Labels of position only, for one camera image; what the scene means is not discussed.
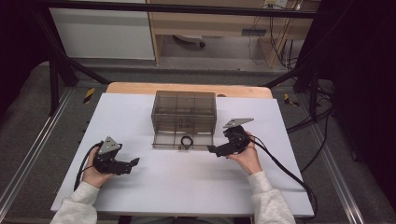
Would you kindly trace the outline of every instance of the forearm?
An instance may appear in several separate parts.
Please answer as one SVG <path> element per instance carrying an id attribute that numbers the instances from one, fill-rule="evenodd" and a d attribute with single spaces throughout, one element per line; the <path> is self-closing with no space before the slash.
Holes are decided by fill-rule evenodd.
<path id="1" fill-rule="evenodd" d="M 256 223 L 295 223 L 294 217 L 279 189 L 273 189 L 265 172 L 250 175 L 251 197 Z"/>
<path id="2" fill-rule="evenodd" d="M 73 194 L 64 199 L 61 208 L 55 214 L 51 224 L 61 223 L 96 223 L 96 209 L 92 206 L 99 189 L 81 182 Z"/>

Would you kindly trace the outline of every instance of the black metal frame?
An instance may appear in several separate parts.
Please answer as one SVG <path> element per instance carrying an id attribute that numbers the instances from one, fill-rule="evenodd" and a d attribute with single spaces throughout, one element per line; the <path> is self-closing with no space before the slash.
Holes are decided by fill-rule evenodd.
<path id="1" fill-rule="evenodd" d="M 242 8 L 242 7 L 206 7 L 206 6 L 184 6 L 184 5 L 163 5 L 163 4 L 137 4 L 137 3 L 114 3 L 114 2 L 88 2 L 88 1 L 68 1 L 68 0 L 34 0 L 29 2 L 30 12 L 47 38 L 47 48 L 49 53 L 49 67 L 51 75 L 51 111 L 52 115 L 59 105 L 58 74 L 63 78 L 66 86 L 76 86 L 78 79 L 72 67 L 81 71 L 85 75 L 92 77 L 102 84 L 109 84 L 111 81 L 100 77 L 90 69 L 77 63 L 68 57 L 64 51 L 63 44 L 56 38 L 53 30 L 48 26 L 43 9 L 46 8 L 73 8 L 73 9 L 93 9 L 93 10 L 116 10 L 116 11 L 146 11 L 146 12 L 167 12 L 167 13 L 193 13 L 193 14 L 213 14 L 213 15 L 235 15 L 235 16 L 260 16 L 279 18 L 300 18 L 300 19 L 332 19 L 335 14 L 319 11 L 299 11 L 286 9 L 267 8 Z M 284 77 L 270 82 L 265 87 L 272 88 L 277 83 L 298 76 L 301 69 L 296 69 L 286 74 Z"/>

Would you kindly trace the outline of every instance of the gray floor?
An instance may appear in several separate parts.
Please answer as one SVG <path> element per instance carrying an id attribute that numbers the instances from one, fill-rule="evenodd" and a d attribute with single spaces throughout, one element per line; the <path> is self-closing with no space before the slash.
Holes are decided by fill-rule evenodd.
<path id="1" fill-rule="evenodd" d="M 249 59 L 248 51 L 246 52 L 248 43 L 246 38 L 209 37 L 205 39 L 205 42 L 205 49 L 199 49 L 196 45 L 168 36 L 163 49 L 163 63 L 160 65 L 117 65 L 110 66 L 110 68 L 102 65 L 93 70 L 103 77 L 116 81 L 249 86 L 264 84 L 286 71 L 281 67 L 275 69 L 257 67 L 258 65 Z M 259 51 L 255 51 L 252 58 L 262 60 L 263 56 Z M 33 220 L 46 222 L 53 216 L 50 206 L 56 195 L 54 192 L 62 184 L 78 148 L 78 141 L 82 139 L 83 132 L 89 125 L 88 121 L 91 119 L 100 93 L 106 90 L 106 86 L 96 85 L 95 94 L 90 102 L 84 105 L 83 98 L 92 83 L 82 74 L 79 76 L 83 80 L 77 88 L 73 89 L 64 113 L 9 208 L 6 215 L 8 222 L 16 219 L 21 222 L 21 218 L 29 218 L 28 223 L 33 223 Z M 305 118 L 305 113 L 300 106 L 284 103 L 285 92 L 290 95 L 292 101 L 299 100 L 290 89 L 292 83 L 293 81 L 289 80 L 282 83 L 281 87 L 273 89 L 286 127 Z M 45 124 L 50 111 L 49 101 L 48 68 L 40 66 L 33 71 L 21 90 L 19 98 L 0 119 L 0 140 L 6 143 L 0 159 L 7 161 L 7 164 L 3 165 L 3 169 L 0 170 L 0 192 L 5 191 L 11 180 L 11 174 L 15 174 L 24 155 Z M 329 106 L 324 101 L 321 104 L 322 107 L 319 110 Z M 396 223 L 395 212 L 378 188 L 367 166 L 351 159 L 349 145 L 337 119 L 330 118 L 328 129 L 328 146 L 342 170 L 364 220 L 368 223 Z M 318 149 L 318 142 L 310 128 L 290 134 L 290 142 L 300 167 L 303 167 Z M 318 195 L 318 215 L 310 222 L 349 222 L 321 158 L 318 158 L 304 173 L 304 181 Z M 117 217 L 100 216 L 100 219 L 115 220 Z"/>

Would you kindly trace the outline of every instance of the white table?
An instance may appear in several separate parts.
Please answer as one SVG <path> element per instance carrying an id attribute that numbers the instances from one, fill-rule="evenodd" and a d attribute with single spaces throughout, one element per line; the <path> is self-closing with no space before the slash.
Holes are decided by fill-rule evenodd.
<path id="1" fill-rule="evenodd" d="M 87 150 L 109 135 L 122 150 L 118 161 L 139 157 L 130 175 L 115 176 L 101 189 L 98 212 L 132 216 L 226 216 L 250 217 L 252 194 L 246 174 L 239 165 L 207 151 L 178 151 L 152 148 L 152 94 L 104 93 L 76 157 L 51 207 L 57 211 L 64 197 L 73 192 L 78 168 Z M 260 98 L 217 98 L 218 121 L 215 145 L 227 142 L 222 126 L 233 118 L 254 118 L 243 125 L 260 137 L 270 152 L 301 178 L 290 140 L 276 100 Z M 313 216 L 303 188 L 284 174 L 262 151 L 263 169 L 275 188 L 281 189 L 296 217 Z"/>

